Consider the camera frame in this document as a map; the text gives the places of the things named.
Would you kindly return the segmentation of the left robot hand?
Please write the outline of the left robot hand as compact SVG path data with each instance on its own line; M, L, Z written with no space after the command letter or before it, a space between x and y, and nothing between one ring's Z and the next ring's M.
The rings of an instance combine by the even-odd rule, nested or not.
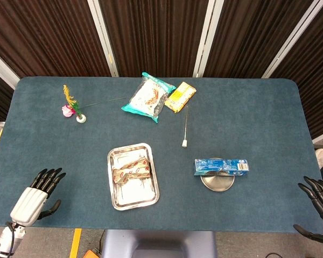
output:
M34 178L30 186L25 188L10 213L14 224L23 227L32 226L37 220L52 215L61 205L58 199L48 210L44 206L58 183L66 176L61 168L43 169Z

